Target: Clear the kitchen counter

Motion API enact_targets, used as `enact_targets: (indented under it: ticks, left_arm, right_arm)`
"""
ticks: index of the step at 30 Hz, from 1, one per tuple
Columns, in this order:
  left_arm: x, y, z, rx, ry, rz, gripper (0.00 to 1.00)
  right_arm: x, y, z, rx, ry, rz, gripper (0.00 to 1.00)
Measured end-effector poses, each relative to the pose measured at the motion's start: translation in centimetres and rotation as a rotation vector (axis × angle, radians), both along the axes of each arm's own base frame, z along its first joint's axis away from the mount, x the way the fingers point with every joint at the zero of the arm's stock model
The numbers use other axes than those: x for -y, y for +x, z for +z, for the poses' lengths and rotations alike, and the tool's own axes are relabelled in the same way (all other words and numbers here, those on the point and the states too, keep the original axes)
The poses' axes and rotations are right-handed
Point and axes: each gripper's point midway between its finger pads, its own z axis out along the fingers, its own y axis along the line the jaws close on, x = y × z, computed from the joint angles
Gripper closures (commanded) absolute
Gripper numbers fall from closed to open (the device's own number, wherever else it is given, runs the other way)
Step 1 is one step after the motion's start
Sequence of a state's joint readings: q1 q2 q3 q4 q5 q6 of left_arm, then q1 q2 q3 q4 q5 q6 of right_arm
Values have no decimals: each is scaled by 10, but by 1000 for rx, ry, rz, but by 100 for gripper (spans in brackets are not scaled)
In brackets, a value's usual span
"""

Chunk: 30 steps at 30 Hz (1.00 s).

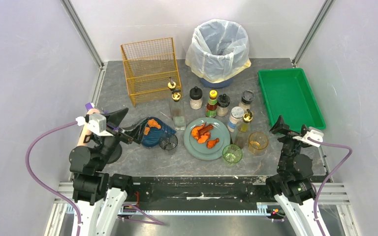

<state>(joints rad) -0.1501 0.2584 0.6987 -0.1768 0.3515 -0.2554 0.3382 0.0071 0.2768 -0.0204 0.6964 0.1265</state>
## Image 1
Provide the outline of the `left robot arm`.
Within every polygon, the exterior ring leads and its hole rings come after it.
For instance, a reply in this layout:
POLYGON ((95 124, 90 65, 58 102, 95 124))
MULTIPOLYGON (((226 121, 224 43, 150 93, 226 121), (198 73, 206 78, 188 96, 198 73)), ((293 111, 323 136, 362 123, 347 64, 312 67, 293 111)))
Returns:
POLYGON ((109 236, 113 231, 120 208, 134 194, 131 176, 104 173, 108 164, 122 155, 120 143, 140 144, 149 118, 142 118, 130 127, 120 124, 128 108, 102 114, 92 108, 76 122, 82 126, 77 146, 69 155, 73 174, 73 194, 79 212, 75 218, 79 236, 109 236))

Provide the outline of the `brown-sauce bottle gold spout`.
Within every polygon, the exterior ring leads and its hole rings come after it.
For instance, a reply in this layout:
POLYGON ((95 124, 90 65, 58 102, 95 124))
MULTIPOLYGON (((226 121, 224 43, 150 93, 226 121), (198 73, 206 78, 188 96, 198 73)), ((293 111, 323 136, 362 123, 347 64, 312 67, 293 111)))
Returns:
POLYGON ((167 87, 171 91, 172 94, 176 91, 177 84, 174 82, 172 77, 169 77, 169 82, 167 84, 167 87))

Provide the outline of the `red sauce bottle green label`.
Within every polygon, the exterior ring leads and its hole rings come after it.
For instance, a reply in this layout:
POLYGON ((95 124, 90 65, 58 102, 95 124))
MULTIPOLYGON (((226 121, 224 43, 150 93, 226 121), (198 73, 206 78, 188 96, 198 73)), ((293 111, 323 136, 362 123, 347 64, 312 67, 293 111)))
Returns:
POLYGON ((217 115, 217 102, 218 92, 215 89, 210 90, 209 99, 206 106, 206 117, 214 118, 217 115))

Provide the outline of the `clear oil bottle gold spout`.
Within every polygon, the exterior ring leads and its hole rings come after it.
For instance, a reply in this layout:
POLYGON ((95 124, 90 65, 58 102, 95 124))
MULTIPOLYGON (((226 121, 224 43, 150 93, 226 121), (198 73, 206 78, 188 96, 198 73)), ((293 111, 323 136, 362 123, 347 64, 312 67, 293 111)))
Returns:
POLYGON ((169 108, 175 129, 184 130, 187 125, 184 111, 184 103, 181 91, 179 89, 175 89, 171 92, 169 108))

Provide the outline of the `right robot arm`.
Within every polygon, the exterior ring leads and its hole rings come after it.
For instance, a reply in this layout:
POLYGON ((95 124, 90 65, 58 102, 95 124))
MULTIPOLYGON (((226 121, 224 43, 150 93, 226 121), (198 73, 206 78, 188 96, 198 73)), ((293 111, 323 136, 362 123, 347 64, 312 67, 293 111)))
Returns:
POLYGON ((327 236, 329 232, 317 205, 311 177, 312 160, 301 153, 303 148, 320 147, 324 134, 313 127, 303 125, 300 132, 290 129, 282 116, 270 129, 281 134, 282 143, 277 174, 266 179, 271 196, 280 204, 285 217, 298 236, 327 236))

